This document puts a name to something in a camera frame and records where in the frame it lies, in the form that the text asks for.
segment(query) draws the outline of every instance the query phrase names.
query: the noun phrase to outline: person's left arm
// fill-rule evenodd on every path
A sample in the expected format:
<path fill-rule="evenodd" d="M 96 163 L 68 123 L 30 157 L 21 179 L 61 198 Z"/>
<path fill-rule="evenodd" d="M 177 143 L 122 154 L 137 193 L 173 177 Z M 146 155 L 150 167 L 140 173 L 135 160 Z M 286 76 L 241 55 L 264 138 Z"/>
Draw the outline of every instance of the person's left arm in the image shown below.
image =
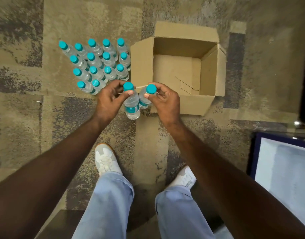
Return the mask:
<path fill-rule="evenodd" d="M 34 238 L 102 130 L 133 91 L 115 80 L 98 94 L 94 115 L 63 141 L 0 183 L 0 238 Z"/>

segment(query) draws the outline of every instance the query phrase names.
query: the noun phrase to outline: cardboard box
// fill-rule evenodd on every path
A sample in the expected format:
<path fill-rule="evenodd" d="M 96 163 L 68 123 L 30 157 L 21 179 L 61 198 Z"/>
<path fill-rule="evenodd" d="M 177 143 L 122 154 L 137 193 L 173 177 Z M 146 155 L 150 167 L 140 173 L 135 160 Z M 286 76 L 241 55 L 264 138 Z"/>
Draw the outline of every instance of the cardboard box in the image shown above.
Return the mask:
<path fill-rule="evenodd" d="M 226 52 L 214 28 L 157 22 L 154 37 L 130 51 L 132 83 L 169 86 L 180 96 L 181 114 L 204 115 L 215 96 L 225 95 Z"/>

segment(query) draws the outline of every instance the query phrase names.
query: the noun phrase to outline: light blue jeans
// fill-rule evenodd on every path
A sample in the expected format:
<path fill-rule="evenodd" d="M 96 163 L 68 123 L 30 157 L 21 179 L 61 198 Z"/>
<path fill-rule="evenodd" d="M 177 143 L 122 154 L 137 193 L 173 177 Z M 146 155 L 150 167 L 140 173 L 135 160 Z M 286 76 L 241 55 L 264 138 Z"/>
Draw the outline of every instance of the light blue jeans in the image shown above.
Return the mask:
<path fill-rule="evenodd" d="M 103 174 L 94 189 L 73 239 L 124 239 L 134 189 L 116 172 Z M 166 188 L 156 196 L 156 212 L 162 239 L 213 239 L 207 221 L 184 186 Z"/>

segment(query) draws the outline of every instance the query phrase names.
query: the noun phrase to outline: clear plastic bottle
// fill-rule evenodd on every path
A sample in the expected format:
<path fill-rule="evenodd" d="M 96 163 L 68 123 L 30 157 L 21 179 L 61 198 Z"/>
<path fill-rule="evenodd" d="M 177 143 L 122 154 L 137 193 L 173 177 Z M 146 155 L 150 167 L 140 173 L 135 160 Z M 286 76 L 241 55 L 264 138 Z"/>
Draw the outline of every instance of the clear plastic bottle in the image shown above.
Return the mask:
<path fill-rule="evenodd" d="M 90 73 L 88 73 L 86 70 L 84 69 L 79 69 L 79 68 L 75 68 L 73 70 L 74 75 L 80 79 L 81 81 L 88 81 L 91 82 L 92 81 L 92 76 Z"/>
<path fill-rule="evenodd" d="M 94 40 L 94 39 L 89 39 L 88 40 L 88 45 L 89 45 L 89 49 L 90 49 L 90 51 L 94 54 L 94 55 L 96 55 L 96 56 L 98 56 L 99 58 L 101 58 L 102 59 L 102 57 L 103 57 L 103 48 L 98 44 L 98 43 L 96 43 L 96 41 Z"/>
<path fill-rule="evenodd" d="M 136 90 L 134 90 L 134 85 L 131 82 L 126 82 L 124 84 L 124 92 L 128 90 L 133 90 L 134 94 L 124 101 L 126 115 L 129 119 L 136 120 L 140 116 L 139 96 Z"/>
<path fill-rule="evenodd" d="M 117 50 L 119 53 L 129 53 L 129 47 L 125 44 L 125 40 L 123 38 L 119 38 L 117 40 Z"/>
<path fill-rule="evenodd" d="M 75 55 L 72 55 L 70 57 L 70 60 L 71 62 L 77 67 L 77 68 L 80 68 L 80 69 L 84 69 L 86 70 L 87 72 L 89 71 L 89 64 L 87 64 L 87 62 L 83 59 L 79 59 L 77 56 Z"/>
<path fill-rule="evenodd" d="M 107 83 L 109 80 L 105 77 L 104 75 L 104 72 L 102 69 L 97 69 L 96 67 L 94 66 L 91 66 L 89 71 L 91 72 L 92 76 L 93 76 L 93 79 L 96 79 L 96 80 L 102 80 L 104 81 L 105 83 Z"/>
<path fill-rule="evenodd" d="M 108 39 L 104 39 L 103 40 L 103 50 L 105 52 L 110 53 L 111 56 L 113 56 L 115 58 L 115 61 L 118 60 L 118 55 L 116 52 L 115 47 L 110 43 L 110 41 Z"/>
<path fill-rule="evenodd" d="M 114 69 L 110 68 L 109 66 L 107 66 L 105 69 L 105 77 L 108 80 L 118 80 L 118 76 L 117 73 Z"/>
<path fill-rule="evenodd" d="M 103 81 L 99 81 L 99 80 L 93 80 L 92 85 L 95 88 L 95 90 L 100 92 L 100 90 L 106 86 L 106 83 Z"/>
<path fill-rule="evenodd" d="M 129 73 L 122 64 L 117 65 L 116 73 L 120 80 L 124 80 L 124 81 L 129 80 Z"/>
<path fill-rule="evenodd" d="M 80 57 L 82 57 L 84 60 L 87 59 L 88 51 L 85 47 L 83 47 L 80 43 L 75 43 L 75 49 L 77 50 Z"/>
<path fill-rule="evenodd" d="M 127 68 L 128 71 L 131 70 L 131 65 L 130 65 L 131 59 L 130 59 L 130 55 L 126 54 L 125 52 L 120 54 L 119 63 L 122 64 L 123 66 L 125 66 L 125 67 Z"/>
<path fill-rule="evenodd" d="M 70 44 L 66 44 L 64 41 L 60 40 L 58 45 L 61 48 L 64 55 L 66 55 L 68 58 L 72 55 L 77 56 L 77 51 Z"/>
<path fill-rule="evenodd" d="M 88 53 L 87 54 L 87 59 L 88 59 L 89 65 L 95 66 L 98 69 L 104 69 L 105 68 L 105 65 L 101 61 L 101 59 L 99 57 L 96 57 L 93 53 Z"/>
<path fill-rule="evenodd" d="M 151 104 L 151 101 L 143 96 L 145 93 L 156 95 L 157 87 L 154 84 L 150 84 L 141 89 L 139 92 L 139 107 L 141 109 L 146 109 Z"/>
<path fill-rule="evenodd" d="M 91 95 L 96 95 L 98 93 L 98 91 L 95 90 L 92 84 L 88 81 L 78 81 L 77 86 L 85 93 L 89 93 Z"/>
<path fill-rule="evenodd" d="M 116 61 L 111 58 L 110 53 L 108 53 L 108 52 L 103 53 L 103 62 L 106 66 L 109 66 L 114 69 L 117 66 Z"/>

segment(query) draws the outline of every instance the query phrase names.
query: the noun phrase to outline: shoe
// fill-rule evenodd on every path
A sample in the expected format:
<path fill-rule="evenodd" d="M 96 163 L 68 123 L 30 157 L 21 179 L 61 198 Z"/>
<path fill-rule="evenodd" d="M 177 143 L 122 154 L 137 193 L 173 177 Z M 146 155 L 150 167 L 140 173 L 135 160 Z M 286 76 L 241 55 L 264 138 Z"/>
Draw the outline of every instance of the shoe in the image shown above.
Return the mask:
<path fill-rule="evenodd" d="M 192 186 L 197 181 L 193 172 L 191 171 L 189 166 L 185 166 L 177 175 L 177 177 L 170 183 L 168 187 L 182 185 L 191 189 Z"/>
<path fill-rule="evenodd" d="M 112 171 L 122 175 L 122 171 L 118 165 L 114 150 L 107 143 L 100 143 L 95 148 L 95 164 L 99 172 L 99 176 L 103 173 Z"/>

